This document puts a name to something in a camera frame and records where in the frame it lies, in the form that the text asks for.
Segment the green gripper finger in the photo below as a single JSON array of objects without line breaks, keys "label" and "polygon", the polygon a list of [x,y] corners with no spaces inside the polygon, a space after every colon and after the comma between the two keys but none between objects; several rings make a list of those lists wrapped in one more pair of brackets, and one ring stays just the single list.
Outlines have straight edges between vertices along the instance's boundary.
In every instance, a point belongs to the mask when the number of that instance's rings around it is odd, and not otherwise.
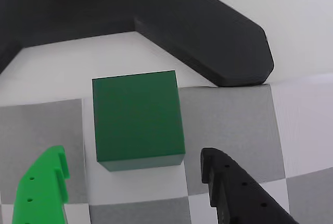
[{"label": "green gripper finger", "polygon": [[18,183],[12,223],[67,223],[64,204],[69,200],[66,186],[69,178],[64,147],[48,148]]}]

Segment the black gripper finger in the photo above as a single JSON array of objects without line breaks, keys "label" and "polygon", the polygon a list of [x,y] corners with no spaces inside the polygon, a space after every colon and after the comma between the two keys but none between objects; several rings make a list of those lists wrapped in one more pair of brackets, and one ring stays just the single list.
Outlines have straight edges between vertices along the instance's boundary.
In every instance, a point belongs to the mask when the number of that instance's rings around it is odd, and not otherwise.
[{"label": "black gripper finger", "polygon": [[218,223],[297,223],[241,166],[216,148],[200,153],[201,181],[208,185]]}]

